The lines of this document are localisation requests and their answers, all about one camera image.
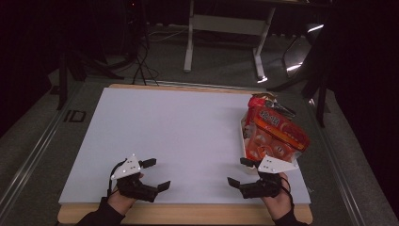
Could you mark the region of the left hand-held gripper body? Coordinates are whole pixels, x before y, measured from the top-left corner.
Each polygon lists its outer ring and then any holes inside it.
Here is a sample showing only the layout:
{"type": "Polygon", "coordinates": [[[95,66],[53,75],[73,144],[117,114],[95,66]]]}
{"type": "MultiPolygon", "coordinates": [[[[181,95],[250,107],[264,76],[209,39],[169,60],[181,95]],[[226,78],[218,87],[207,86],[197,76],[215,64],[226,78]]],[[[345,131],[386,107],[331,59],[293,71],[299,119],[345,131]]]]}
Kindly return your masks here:
{"type": "Polygon", "coordinates": [[[109,194],[113,190],[112,183],[116,181],[121,195],[144,202],[154,202],[158,194],[157,188],[146,186],[140,181],[142,168],[139,166],[138,161],[137,157],[133,154],[119,162],[111,170],[109,194]]]}

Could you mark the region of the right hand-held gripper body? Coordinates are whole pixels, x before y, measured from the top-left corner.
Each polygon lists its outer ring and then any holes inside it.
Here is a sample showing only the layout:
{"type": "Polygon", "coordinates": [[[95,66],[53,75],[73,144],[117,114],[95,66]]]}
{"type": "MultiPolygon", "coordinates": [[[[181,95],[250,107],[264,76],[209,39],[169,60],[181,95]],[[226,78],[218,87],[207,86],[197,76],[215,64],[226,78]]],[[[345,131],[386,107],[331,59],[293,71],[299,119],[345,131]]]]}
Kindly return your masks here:
{"type": "Polygon", "coordinates": [[[257,170],[260,179],[255,183],[240,185],[244,199],[276,197],[281,189],[280,174],[289,170],[297,170],[297,163],[286,162],[271,156],[259,161],[257,170]]]}

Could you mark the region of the clear orange snack packet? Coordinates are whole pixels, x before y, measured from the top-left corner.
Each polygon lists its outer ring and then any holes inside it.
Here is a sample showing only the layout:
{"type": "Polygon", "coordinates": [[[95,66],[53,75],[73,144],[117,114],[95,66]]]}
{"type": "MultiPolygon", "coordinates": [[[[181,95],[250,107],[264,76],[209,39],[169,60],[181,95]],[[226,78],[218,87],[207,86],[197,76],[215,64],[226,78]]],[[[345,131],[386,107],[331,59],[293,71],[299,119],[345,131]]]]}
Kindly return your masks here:
{"type": "Polygon", "coordinates": [[[282,142],[254,124],[243,129],[245,157],[260,161],[265,156],[271,156],[286,162],[293,162],[301,152],[282,142]]]}

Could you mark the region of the white divided food container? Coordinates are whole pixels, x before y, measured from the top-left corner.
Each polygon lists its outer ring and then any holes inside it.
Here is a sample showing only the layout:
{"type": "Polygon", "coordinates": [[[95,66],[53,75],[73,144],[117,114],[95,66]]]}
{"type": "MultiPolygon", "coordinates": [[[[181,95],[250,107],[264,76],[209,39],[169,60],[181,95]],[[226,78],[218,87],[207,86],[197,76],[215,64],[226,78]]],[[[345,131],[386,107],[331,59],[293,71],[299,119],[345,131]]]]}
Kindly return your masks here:
{"type": "MultiPolygon", "coordinates": [[[[244,138],[243,138],[243,129],[244,129],[244,127],[245,126],[247,126],[247,125],[251,125],[251,124],[254,124],[255,125],[255,123],[253,122],[253,120],[250,120],[250,121],[247,121],[247,116],[248,116],[248,113],[246,113],[245,114],[245,116],[243,117],[243,119],[241,120],[241,138],[242,138],[242,147],[243,147],[243,156],[245,157],[245,147],[244,147],[244,138]]],[[[257,170],[255,170],[254,168],[249,168],[253,173],[255,173],[257,170]]]]}

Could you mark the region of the red orange sauce packet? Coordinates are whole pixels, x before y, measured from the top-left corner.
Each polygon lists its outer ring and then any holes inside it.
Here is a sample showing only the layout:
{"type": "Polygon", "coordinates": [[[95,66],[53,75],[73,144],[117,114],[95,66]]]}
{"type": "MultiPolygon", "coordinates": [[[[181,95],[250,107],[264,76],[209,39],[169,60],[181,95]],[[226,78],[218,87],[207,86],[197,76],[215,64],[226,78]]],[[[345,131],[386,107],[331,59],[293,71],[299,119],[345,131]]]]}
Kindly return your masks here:
{"type": "Polygon", "coordinates": [[[251,119],[260,129],[301,152],[310,145],[308,135],[299,126],[270,107],[252,107],[251,119]]]}

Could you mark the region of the red and black packet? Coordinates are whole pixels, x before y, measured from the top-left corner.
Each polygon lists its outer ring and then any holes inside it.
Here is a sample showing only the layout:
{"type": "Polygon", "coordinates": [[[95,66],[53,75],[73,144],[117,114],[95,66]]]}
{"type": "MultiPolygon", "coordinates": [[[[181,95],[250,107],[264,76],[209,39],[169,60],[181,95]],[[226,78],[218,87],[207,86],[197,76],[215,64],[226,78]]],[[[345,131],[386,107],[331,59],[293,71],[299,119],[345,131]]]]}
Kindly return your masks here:
{"type": "Polygon", "coordinates": [[[253,95],[248,102],[248,107],[265,106],[277,111],[280,115],[291,120],[296,116],[293,109],[280,104],[275,97],[253,95]]]}

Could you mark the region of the gold foil packet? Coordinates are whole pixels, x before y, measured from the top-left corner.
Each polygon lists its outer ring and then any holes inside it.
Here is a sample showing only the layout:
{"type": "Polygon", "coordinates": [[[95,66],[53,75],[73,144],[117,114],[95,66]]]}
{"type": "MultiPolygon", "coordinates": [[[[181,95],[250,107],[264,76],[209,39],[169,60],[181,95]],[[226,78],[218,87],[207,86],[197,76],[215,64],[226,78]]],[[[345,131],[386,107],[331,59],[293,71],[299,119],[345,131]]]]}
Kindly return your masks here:
{"type": "Polygon", "coordinates": [[[260,98],[260,99],[265,99],[265,100],[270,100],[270,101],[275,101],[277,96],[274,95],[271,92],[259,92],[259,93],[253,93],[252,96],[254,98],[260,98]]]}

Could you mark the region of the person's left hand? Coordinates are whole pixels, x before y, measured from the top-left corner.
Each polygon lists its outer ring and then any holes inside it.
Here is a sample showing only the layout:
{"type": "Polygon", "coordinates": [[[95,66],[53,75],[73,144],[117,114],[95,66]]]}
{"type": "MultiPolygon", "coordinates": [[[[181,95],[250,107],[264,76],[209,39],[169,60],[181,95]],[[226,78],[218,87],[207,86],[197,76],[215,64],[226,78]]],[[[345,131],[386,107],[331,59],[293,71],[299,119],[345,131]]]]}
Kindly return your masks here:
{"type": "Polygon", "coordinates": [[[115,186],[107,203],[119,214],[125,216],[136,203],[136,199],[121,195],[119,189],[115,186]]]}

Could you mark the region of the person's right hand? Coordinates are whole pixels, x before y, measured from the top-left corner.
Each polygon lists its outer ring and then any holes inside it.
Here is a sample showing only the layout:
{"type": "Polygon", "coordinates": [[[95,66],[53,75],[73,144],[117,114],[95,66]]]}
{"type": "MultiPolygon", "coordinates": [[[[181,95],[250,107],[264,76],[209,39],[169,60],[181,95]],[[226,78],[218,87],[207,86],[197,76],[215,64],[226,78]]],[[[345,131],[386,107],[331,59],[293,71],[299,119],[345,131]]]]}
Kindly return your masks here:
{"type": "Polygon", "coordinates": [[[276,197],[262,197],[268,213],[272,219],[280,219],[292,209],[290,185],[285,173],[280,175],[281,189],[276,197]]]}

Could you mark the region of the black stand legs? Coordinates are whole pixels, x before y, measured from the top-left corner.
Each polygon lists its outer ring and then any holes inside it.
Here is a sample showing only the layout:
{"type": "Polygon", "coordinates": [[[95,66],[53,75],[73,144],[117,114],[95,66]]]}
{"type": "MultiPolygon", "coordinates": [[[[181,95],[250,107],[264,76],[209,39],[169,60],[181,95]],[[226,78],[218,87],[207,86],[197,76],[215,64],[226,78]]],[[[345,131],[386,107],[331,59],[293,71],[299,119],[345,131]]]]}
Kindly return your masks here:
{"type": "Polygon", "coordinates": [[[56,88],[56,94],[58,95],[57,110],[61,110],[68,100],[68,73],[76,81],[84,81],[87,77],[84,65],[88,65],[91,69],[108,78],[121,79],[121,76],[112,73],[94,59],[67,45],[60,48],[58,63],[58,86],[56,88]]]}

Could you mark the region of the metal floor rail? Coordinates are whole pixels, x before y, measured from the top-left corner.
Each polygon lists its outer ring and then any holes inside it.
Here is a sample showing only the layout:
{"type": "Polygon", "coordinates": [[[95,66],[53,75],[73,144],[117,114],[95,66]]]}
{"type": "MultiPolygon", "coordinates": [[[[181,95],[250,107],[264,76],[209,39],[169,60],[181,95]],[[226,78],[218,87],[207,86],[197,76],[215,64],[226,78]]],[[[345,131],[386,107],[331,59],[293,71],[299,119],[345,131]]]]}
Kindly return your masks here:
{"type": "Polygon", "coordinates": [[[9,211],[18,199],[18,196],[29,180],[29,177],[35,170],[35,167],[38,165],[43,154],[46,152],[46,149],[56,133],[59,124],[61,124],[66,116],[67,109],[70,107],[73,98],[80,91],[82,86],[82,83],[77,83],[70,87],[70,93],[67,95],[66,103],[56,111],[55,115],[46,126],[34,148],[30,151],[25,161],[13,175],[13,178],[8,184],[6,191],[0,197],[0,222],[7,217],[9,211]]]}
{"type": "Polygon", "coordinates": [[[326,130],[320,125],[318,120],[316,119],[315,111],[316,106],[313,99],[305,101],[306,106],[310,112],[311,119],[315,124],[316,130],[318,131],[320,140],[324,145],[325,153],[327,154],[327,162],[329,164],[329,168],[332,172],[334,182],[336,187],[338,188],[341,198],[343,200],[344,206],[346,208],[346,212],[351,219],[353,226],[365,226],[365,221],[360,213],[358,204],[353,196],[352,190],[347,183],[346,177],[341,168],[341,164],[335,154],[335,149],[331,140],[329,139],[326,130]]]}

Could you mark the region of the white desk frame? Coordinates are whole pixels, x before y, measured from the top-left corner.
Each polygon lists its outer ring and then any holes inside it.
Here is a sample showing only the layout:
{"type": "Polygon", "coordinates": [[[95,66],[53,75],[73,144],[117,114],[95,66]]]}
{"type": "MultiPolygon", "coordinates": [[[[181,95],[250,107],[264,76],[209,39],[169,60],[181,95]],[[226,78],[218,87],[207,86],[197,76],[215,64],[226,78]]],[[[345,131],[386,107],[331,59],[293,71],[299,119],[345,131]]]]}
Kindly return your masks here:
{"type": "Polygon", "coordinates": [[[195,0],[189,0],[188,39],[184,58],[184,72],[190,73],[192,70],[192,59],[194,53],[193,34],[195,30],[243,34],[258,36],[260,38],[258,46],[252,50],[252,55],[258,80],[260,82],[266,81],[267,76],[263,69],[261,53],[276,8],[271,7],[267,11],[266,19],[264,21],[201,15],[196,14],[194,8],[195,0]]]}

